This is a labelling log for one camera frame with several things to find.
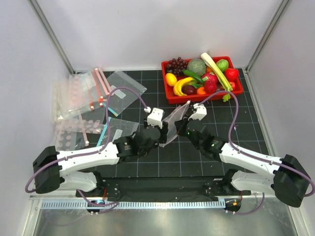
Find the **pink dotted zip bag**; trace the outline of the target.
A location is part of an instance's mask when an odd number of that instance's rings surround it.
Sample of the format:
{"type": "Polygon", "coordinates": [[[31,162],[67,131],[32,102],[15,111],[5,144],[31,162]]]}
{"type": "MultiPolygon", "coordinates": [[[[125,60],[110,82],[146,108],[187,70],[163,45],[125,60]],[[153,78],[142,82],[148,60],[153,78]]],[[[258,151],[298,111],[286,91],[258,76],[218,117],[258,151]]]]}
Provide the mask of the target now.
{"type": "Polygon", "coordinates": [[[190,105],[190,100],[187,101],[184,105],[179,105],[169,116],[167,116],[163,121],[168,123],[168,131],[166,134],[165,144],[160,143],[160,147],[165,147],[171,143],[174,139],[178,137],[177,128],[175,122],[181,121],[185,113],[188,111],[190,105]]]}

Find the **red textured fruit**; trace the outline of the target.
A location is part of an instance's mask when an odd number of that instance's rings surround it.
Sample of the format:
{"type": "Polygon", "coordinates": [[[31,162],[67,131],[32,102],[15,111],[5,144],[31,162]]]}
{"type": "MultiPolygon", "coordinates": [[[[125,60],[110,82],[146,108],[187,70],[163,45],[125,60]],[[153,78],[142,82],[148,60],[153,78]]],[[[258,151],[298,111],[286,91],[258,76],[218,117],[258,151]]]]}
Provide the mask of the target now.
{"type": "Polygon", "coordinates": [[[217,84],[210,81],[210,80],[207,80],[204,83],[204,90],[207,94],[212,94],[212,93],[216,92],[217,84]]]}

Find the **green celery stalk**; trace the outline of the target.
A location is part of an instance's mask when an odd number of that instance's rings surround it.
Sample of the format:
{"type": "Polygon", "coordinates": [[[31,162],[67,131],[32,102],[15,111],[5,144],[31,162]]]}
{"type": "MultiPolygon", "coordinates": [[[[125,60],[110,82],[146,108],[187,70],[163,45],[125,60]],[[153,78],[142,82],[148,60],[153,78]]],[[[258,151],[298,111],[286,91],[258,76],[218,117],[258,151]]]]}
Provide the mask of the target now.
{"type": "Polygon", "coordinates": [[[207,53],[202,53],[201,54],[201,59],[217,75],[217,78],[218,78],[219,82],[221,83],[221,85],[225,89],[225,95],[222,97],[223,102],[227,102],[231,98],[231,95],[232,95],[232,86],[231,86],[231,84],[226,79],[226,77],[224,76],[223,72],[219,69],[219,67],[216,65],[216,63],[213,61],[213,59],[207,53]]]}

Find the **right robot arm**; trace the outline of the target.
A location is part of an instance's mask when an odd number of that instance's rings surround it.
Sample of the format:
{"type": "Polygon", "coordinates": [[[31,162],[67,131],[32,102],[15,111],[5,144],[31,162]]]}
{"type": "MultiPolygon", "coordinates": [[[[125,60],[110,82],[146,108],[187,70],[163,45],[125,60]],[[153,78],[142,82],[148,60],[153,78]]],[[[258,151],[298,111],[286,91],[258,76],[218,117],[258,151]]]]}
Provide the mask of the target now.
{"type": "Polygon", "coordinates": [[[236,165],[247,173],[231,170],[223,178],[222,190],[254,191],[273,195],[291,207],[300,207],[310,185],[310,176],[296,157],[274,157],[242,148],[213,136],[198,119],[183,118],[175,122],[179,136],[187,137],[207,159],[236,165]]]}

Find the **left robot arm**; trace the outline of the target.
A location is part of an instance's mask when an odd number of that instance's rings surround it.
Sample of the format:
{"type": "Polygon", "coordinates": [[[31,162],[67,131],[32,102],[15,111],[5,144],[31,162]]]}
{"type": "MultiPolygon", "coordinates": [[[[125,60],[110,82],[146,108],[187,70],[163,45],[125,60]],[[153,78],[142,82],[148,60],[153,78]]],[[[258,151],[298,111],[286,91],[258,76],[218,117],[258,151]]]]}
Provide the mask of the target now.
{"type": "Polygon", "coordinates": [[[153,125],[146,119],[143,130],[119,137],[107,145],[73,151],[46,147],[32,164],[34,192],[46,194],[62,188],[78,189],[98,197],[104,192],[101,177],[93,172],[84,173],[83,169],[136,161],[165,143],[167,132],[167,122],[153,125]]]}

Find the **orange zipper bag stack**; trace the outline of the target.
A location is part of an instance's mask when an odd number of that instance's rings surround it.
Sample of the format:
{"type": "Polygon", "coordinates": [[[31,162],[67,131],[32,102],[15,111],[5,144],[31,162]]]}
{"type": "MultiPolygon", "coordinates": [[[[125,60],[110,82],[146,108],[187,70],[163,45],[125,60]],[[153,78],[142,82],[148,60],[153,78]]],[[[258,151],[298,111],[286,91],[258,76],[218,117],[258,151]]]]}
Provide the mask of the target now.
{"type": "Polygon", "coordinates": [[[52,88],[52,121],[61,122],[102,108],[111,90],[100,67],[55,81],[52,88]]]}

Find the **orange tangerine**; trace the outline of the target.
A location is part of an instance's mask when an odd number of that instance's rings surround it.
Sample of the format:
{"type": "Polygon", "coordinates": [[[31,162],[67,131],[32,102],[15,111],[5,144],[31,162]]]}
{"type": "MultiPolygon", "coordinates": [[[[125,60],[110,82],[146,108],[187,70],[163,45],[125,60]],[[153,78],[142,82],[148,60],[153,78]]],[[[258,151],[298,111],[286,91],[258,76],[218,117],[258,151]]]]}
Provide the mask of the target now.
{"type": "Polygon", "coordinates": [[[207,92],[205,91],[205,88],[204,88],[204,87],[199,87],[199,88],[197,89],[197,94],[198,94],[198,95],[205,95],[205,94],[207,94],[207,92]]]}

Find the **red plastic bin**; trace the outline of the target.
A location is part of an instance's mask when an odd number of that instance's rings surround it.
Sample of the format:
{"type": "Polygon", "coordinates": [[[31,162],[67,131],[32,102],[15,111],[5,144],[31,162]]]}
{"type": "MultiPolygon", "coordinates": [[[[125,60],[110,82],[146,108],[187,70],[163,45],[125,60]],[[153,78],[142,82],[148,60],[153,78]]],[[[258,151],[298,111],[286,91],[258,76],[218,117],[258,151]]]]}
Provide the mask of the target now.
{"type": "MultiPolygon", "coordinates": [[[[232,60],[229,56],[212,57],[212,59],[214,60],[214,62],[217,62],[220,59],[226,59],[229,63],[229,68],[234,68],[232,60]]],[[[161,69],[162,69],[162,76],[163,76],[163,82],[164,82],[164,88],[165,88],[165,96],[169,104],[184,104],[188,100],[190,100],[191,102],[201,102],[204,99],[206,99],[208,96],[210,96],[210,94],[197,94],[197,95],[188,95],[188,96],[175,95],[173,92],[173,87],[170,87],[166,82],[165,76],[166,76],[167,64],[168,64],[167,61],[163,61],[161,63],[161,69]]],[[[235,81],[235,89],[232,91],[232,93],[235,94],[235,96],[238,96],[242,94],[243,92],[244,92],[243,86],[241,85],[241,81],[238,78],[235,81]]],[[[223,95],[225,94],[226,92],[217,94],[213,96],[212,98],[210,98],[209,100],[223,100],[223,95]]]]}

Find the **dark red apple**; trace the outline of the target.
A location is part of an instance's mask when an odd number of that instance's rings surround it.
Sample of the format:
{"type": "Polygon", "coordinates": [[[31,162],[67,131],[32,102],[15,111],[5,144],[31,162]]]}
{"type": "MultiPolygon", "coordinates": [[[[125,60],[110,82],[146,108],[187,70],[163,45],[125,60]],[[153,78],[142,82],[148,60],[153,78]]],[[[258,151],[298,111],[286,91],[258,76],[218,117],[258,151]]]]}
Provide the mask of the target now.
{"type": "Polygon", "coordinates": [[[182,87],[182,93],[186,95],[196,95],[197,89],[192,85],[185,85],[182,87]]]}

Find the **yellow banana bunch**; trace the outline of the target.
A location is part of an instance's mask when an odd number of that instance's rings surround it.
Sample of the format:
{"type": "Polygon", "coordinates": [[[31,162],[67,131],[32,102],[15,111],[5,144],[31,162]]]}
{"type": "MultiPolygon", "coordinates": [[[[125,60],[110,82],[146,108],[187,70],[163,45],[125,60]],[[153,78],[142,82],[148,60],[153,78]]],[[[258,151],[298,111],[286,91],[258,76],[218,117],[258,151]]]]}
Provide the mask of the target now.
{"type": "Polygon", "coordinates": [[[195,83],[196,80],[192,77],[187,77],[181,80],[178,80],[173,87],[173,92],[176,96],[186,96],[185,93],[182,92],[182,87],[185,85],[190,85],[191,83],[195,83]]]}

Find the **pink dragon fruit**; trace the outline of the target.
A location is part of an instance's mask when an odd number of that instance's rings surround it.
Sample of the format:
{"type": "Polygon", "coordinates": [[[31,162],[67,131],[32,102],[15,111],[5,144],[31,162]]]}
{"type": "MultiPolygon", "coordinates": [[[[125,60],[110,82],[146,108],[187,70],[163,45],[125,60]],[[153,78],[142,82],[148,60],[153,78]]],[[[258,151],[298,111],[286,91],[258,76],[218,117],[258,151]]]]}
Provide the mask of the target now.
{"type": "Polygon", "coordinates": [[[206,72],[201,79],[206,82],[206,81],[210,81],[211,83],[215,83],[217,84],[219,82],[216,74],[214,72],[206,72]]]}

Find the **yellow lemon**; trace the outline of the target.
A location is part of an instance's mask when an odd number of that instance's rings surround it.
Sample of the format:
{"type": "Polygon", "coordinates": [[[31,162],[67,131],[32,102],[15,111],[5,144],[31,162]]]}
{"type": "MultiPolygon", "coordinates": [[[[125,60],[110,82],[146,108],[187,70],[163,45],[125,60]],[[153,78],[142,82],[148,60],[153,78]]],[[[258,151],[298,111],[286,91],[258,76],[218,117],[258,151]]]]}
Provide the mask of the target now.
{"type": "Polygon", "coordinates": [[[167,73],[165,75],[165,81],[166,81],[168,86],[174,87],[175,84],[177,83],[177,77],[172,73],[167,73]]]}

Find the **red tomato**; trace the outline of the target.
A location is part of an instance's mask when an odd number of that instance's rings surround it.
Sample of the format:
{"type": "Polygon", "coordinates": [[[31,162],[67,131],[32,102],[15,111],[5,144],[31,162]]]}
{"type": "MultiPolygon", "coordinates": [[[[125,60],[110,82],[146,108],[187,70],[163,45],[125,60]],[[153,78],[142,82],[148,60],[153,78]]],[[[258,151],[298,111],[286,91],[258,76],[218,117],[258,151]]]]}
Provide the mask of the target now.
{"type": "Polygon", "coordinates": [[[229,82],[231,87],[232,87],[232,90],[234,91],[236,89],[236,84],[235,82],[229,82]]]}

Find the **green chili pepper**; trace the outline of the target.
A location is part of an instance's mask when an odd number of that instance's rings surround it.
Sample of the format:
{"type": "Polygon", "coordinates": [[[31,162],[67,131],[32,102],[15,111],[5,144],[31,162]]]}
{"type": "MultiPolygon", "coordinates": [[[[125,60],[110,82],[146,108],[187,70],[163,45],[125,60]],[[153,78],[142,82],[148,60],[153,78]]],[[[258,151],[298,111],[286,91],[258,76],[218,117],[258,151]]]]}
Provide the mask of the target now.
{"type": "Polygon", "coordinates": [[[183,74],[188,76],[188,77],[194,78],[195,80],[197,80],[198,82],[200,82],[202,84],[204,83],[204,81],[201,79],[201,77],[192,71],[189,71],[186,69],[186,70],[183,70],[183,74]]]}

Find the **green cantaloupe melon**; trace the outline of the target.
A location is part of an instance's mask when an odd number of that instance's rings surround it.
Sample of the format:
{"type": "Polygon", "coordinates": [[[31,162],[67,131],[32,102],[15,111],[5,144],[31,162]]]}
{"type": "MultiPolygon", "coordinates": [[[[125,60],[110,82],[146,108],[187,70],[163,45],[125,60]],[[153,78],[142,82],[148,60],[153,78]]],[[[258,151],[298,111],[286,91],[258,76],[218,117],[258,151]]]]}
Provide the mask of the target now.
{"type": "Polygon", "coordinates": [[[192,59],[188,62],[187,70],[202,76],[206,73],[206,65],[202,59],[192,59]]]}

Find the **dark purple grapes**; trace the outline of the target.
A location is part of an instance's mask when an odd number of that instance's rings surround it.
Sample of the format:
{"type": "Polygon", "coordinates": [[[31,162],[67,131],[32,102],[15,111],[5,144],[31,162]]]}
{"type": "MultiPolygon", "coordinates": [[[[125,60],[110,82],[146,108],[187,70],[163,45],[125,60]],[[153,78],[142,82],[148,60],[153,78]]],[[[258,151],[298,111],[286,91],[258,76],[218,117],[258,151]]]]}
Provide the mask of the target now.
{"type": "Polygon", "coordinates": [[[183,71],[186,70],[188,62],[183,60],[181,57],[173,58],[168,61],[166,66],[166,72],[172,73],[175,76],[183,76],[183,71]]]}

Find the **green leafy cabbage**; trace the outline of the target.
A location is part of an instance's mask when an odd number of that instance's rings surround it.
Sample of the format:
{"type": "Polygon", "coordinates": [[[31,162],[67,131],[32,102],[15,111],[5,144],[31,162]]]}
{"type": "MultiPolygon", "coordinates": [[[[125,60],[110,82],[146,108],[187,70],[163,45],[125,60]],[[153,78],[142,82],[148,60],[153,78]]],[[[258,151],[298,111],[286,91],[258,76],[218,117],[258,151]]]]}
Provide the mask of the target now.
{"type": "Polygon", "coordinates": [[[226,59],[220,59],[216,62],[217,67],[224,73],[229,68],[229,62],[226,59]]]}

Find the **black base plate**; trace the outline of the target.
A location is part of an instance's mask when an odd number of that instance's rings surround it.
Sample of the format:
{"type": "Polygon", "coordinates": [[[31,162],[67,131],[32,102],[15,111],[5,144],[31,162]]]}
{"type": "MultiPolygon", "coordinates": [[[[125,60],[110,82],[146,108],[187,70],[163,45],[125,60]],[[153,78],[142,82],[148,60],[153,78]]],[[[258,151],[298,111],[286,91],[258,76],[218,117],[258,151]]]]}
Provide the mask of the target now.
{"type": "Polygon", "coordinates": [[[249,196],[220,177],[107,177],[85,197],[103,197],[112,202],[208,202],[219,197],[249,196]]]}

